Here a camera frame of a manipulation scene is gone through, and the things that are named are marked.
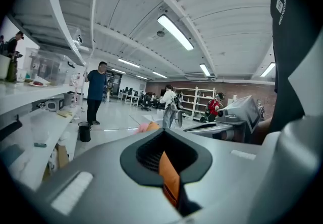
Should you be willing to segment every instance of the floor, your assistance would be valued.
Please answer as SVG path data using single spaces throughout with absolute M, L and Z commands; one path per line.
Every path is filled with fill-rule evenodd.
M 83 110 L 78 121 L 86 122 L 86 111 L 87 101 L 85 100 L 83 101 Z M 110 102 L 101 104 L 96 119 L 100 122 L 100 125 L 93 125 L 91 129 L 91 141 L 86 143 L 80 140 L 77 141 L 75 157 L 96 145 L 133 135 L 139 125 L 150 123 L 151 120 L 155 121 L 160 118 L 157 117 L 157 110 L 154 108 L 151 108 L 151 111 L 144 111 L 141 110 L 141 107 L 136 107 L 136 105 L 130 106 L 130 102 L 128 101 L 111 99 Z M 198 122 L 183 119 L 181 128 L 174 125 L 172 125 L 172 128 L 183 130 L 196 124 Z

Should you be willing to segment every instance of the woman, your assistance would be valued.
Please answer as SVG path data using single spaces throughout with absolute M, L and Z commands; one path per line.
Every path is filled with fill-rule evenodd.
M 223 98 L 223 93 L 219 92 L 218 94 L 216 94 L 216 98 L 212 99 L 211 103 L 208 105 L 208 110 L 210 111 L 210 115 L 208 116 L 209 122 L 214 122 L 214 120 L 218 116 L 220 106 L 222 105 L 220 101 L 223 100 Z
M 160 104 L 165 103 L 165 111 L 163 117 L 163 128 L 170 128 L 172 126 L 172 122 L 174 116 L 177 112 L 177 107 L 175 105 L 176 93 L 172 91 L 172 86 L 167 85 L 165 88 L 166 92 L 163 97 L 160 97 Z

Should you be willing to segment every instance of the computer monitor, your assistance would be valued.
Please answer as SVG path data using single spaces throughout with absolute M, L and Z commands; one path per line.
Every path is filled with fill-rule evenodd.
M 162 89 L 162 90 L 160 91 L 160 96 L 161 96 L 161 97 L 163 97 L 165 93 L 166 93 L 166 90 L 165 90 L 165 89 Z

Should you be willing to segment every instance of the white shelf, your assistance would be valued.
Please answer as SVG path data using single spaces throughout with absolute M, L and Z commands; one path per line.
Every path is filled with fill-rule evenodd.
M 193 90 L 193 91 L 196 90 L 196 89 L 189 89 L 189 88 L 174 88 L 174 89 L 178 89 L 178 90 Z
M 182 94 L 182 96 L 185 96 L 185 97 L 195 97 L 193 95 L 185 95 L 185 94 Z
M 211 97 L 202 97 L 202 96 L 197 96 L 198 98 L 205 98 L 205 99 L 212 99 Z
M 193 111 L 192 109 L 185 108 L 185 107 L 182 107 L 182 109 L 184 109 L 184 110 L 188 110 L 188 111 Z
M 73 115 L 65 118 L 57 115 L 56 112 L 50 112 L 44 109 L 37 109 L 30 113 L 31 124 L 34 130 L 34 138 L 37 138 L 39 135 L 42 136 L 44 133 L 48 137 L 45 142 L 47 147 L 34 147 L 32 157 L 27 162 L 23 163 L 24 167 L 18 176 L 18 180 L 32 190 L 36 190 L 41 184 L 51 152 L 64 132 L 66 126 L 80 109 L 80 106 L 75 108 L 65 107 L 64 109 L 71 111 Z
M 205 112 L 200 111 L 200 110 L 195 110 L 195 112 L 196 112 L 196 113 L 201 113 L 201 114 L 205 113 Z
M 23 105 L 58 94 L 73 91 L 70 85 L 34 87 L 27 83 L 23 85 L 0 82 L 0 115 Z
M 197 90 L 199 90 L 199 91 L 205 91 L 205 92 L 213 92 L 212 89 L 197 89 Z

